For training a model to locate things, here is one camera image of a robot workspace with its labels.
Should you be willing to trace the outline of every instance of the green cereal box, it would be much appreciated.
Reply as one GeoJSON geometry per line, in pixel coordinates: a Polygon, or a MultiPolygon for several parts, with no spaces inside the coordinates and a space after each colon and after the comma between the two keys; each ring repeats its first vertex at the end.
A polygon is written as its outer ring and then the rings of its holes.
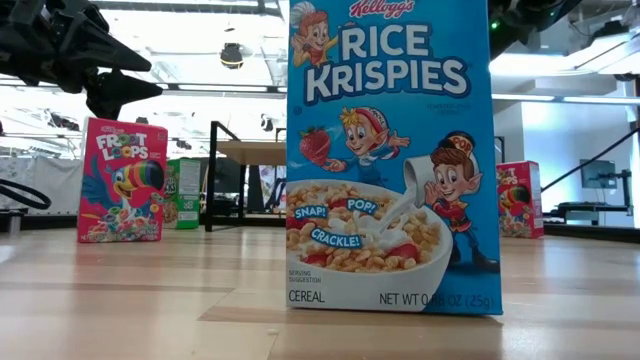
{"type": "Polygon", "coordinates": [[[197,228],[200,225],[200,162],[189,159],[169,160],[164,189],[164,227],[197,228]]]}

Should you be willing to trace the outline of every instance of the rice krispies cereal box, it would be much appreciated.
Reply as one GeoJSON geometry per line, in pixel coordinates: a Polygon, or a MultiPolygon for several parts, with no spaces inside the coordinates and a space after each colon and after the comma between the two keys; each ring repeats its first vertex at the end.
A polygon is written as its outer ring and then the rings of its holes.
{"type": "Polygon", "coordinates": [[[487,23],[484,1],[291,1],[289,306],[502,313],[487,23]]]}

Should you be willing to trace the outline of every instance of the cartoon elf character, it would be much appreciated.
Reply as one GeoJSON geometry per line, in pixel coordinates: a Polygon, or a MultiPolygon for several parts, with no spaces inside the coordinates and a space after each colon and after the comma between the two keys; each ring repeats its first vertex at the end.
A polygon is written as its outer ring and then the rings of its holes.
{"type": "Polygon", "coordinates": [[[327,62],[327,52],[338,43],[338,37],[329,37],[329,15],[316,10],[308,1],[298,3],[291,9],[291,26],[298,29],[291,38],[293,65],[301,66],[307,60],[318,66],[327,62]]]}
{"type": "Polygon", "coordinates": [[[485,271],[499,272],[500,263],[489,259],[480,252],[480,244],[472,230],[471,219],[467,217],[468,204],[462,202],[463,195],[475,193],[480,188],[482,173],[473,155],[475,142],[471,135],[455,131],[446,136],[431,154],[436,182],[425,185],[425,202],[442,218],[449,220],[449,228],[454,235],[453,250],[449,265],[460,262],[461,254],[455,240],[457,234],[464,235],[473,264],[485,271]]]}
{"type": "Polygon", "coordinates": [[[390,135],[389,122],[384,114],[372,107],[359,107],[348,110],[344,108],[342,126],[347,135],[347,147],[355,155],[351,159],[327,159],[323,169],[331,172],[348,171],[358,167],[358,181],[384,187],[380,171],[375,162],[378,159],[388,160],[398,156],[401,147],[408,147],[408,137],[398,137],[394,131],[390,135]]]}

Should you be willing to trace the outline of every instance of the pink box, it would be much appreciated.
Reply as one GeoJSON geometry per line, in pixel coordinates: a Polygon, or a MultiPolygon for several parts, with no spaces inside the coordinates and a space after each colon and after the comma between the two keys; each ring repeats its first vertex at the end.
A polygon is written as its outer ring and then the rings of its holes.
{"type": "Polygon", "coordinates": [[[533,161],[499,164],[500,234],[535,239],[544,235],[540,169],[533,161]]]}
{"type": "Polygon", "coordinates": [[[167,130],[89,119],[78,242],[162,238],[167,130]]]}

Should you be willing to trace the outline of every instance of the wooden table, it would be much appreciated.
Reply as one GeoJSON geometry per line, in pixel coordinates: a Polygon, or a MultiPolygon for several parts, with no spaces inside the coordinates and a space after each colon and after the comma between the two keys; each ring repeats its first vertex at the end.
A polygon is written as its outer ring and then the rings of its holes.
{"type": "Polygon", "coordinates": [[[505,239],[505,315],[285,307],[284,229],[76,245],[0,235],[0,359],[639,358],[640,247],[505,239]]]}
{"type": "Polygon", "coordinates": [[[218,141],[217,150],[240,165],[286,165],[283,142],[218,141]]]}

